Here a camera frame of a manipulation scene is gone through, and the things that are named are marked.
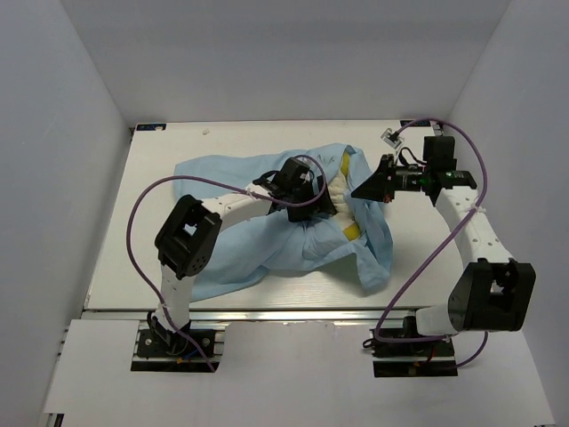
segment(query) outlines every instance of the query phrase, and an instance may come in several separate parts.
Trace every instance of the light blue fabric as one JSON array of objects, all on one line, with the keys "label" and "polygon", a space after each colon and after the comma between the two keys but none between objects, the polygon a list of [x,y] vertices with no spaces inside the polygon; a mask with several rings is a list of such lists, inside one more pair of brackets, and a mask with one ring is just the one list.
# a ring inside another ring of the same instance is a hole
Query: light blue fabric
[{"label": "light blue fabric", "polygon": [[[351,191],[372,172],[362,150],[344,144],[245,158],[200,157],[176,165],[174,174],[195,175],[244,188],[263,173],[280,169],[288,157],[309,154],[322,165],[330,182],[340,169],[344,150],[350,155]],[[225,189],[195,181],[174,181],[173,187],[176,199],[186,194],[203,199],[227,193]],[[212,259],[197,277],[192,301],[254,285],[270,270],[310,271],[350,254],[357,257],[357,272],[364,290],[378,289],[389,277],[393,259],[393,241],[381,205],[353,199],[349,192],[345,199],[362,231],[360,238],[351,242],[335,220],[288,222],[285,209],[223,231]]]}]

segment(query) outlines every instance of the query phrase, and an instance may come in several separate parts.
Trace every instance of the tabletop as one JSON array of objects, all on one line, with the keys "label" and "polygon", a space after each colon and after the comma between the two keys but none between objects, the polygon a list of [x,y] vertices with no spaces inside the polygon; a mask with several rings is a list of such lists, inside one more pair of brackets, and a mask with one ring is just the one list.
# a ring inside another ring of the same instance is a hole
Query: tabletop
[{"label": "tabletop", "polygon": [[[151,310],[156,297],[130,264],[125,228],[137,196],[151,182],[171,175],[176,164],[206,155],[246,157],[288,149],[312,149],[333,142],[359,147],[370,169],[381,155],[392,152],[381,140],[386,128],[396,130],[397,120],[380,121],[276,121],[167,124],[163,130],[135,131],[113,214],[100,250],[85,302],[88,310]],[[405,145],[420,155],[430,127],[413,127],[403,133]],[[154,238],[174,206],[171,184],[152,191],[137,214],[132,242],[141,267],[160,284]],[[385,208],[394,240],[394,261],[388,283],[366,294],[359,283],[356,259],[338,260],[310,273],[269,274],[256,286],[209,300],[193,302],[195,310],[372,309],[385,307],[449,229],[420,193],[397,193]],[[462,273],[461,258],[451,243],[399,300],[398,307],[420,307],[446,300]]]}]

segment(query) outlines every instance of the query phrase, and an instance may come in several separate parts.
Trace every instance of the metal connector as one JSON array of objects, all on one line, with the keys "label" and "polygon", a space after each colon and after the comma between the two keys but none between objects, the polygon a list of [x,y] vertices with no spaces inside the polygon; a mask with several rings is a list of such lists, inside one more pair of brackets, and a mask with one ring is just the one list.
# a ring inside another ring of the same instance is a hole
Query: metal connector
[{"label": "metal connector", "polygon": [[403,138],[399,135],[394,137],[393,129],[388,127],[385,132],[381,135],[381,138],[392,148],[392,149],[399,149],[403,145]]}]

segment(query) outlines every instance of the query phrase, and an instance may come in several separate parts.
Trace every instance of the white wall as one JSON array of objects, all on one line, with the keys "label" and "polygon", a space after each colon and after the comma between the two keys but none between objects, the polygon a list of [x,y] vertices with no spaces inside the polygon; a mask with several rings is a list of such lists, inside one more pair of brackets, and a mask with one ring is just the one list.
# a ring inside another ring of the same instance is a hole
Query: white wall
[{"label": "white wall", "polygon": [[62,0],[139,121],[445,116],[509,0]]},{"label": "white wall", "polygon": [[0,12],[0,425],[36,425],[129,135],[57,0]]},{"label": "white wall", "polygon": [[494,227],[537,271],[524,332],[557,425],[569,425],[567,17],[566,0],[513,0],[451,114],[488,164]]}]

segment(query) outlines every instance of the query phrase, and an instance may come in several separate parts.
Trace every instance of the cloth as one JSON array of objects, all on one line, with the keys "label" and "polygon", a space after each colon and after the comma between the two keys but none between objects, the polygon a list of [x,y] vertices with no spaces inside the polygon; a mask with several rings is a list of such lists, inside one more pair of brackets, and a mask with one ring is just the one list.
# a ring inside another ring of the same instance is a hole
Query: cloth
[{"label": "cloth", "polygon": [[[349,170],[344,199],[360,229],[349,241],[333,219],[288,222],[286,209],[253,218],[224,230],[217,239],[212,259],[198,275],[192,301],[227,294],[258,283],[271,270],[311,271],[355,254],[357,274],[368,293],[388,279],[393,260],[393,240],[381,204],[352,198],[351,190],[372,173],[361,149],[330,144],[318,149],[293,149],[256,157],[200,157],[176,165],[174,174],[195,175],[244,188],[271,170],[279,170],[288,157],[309,154],[325,170],[330,183],[339,172],[344,152]],[[227,191],[202,182],[173,182],[174,196],[191,194],[198,199],[218,197]]]}]

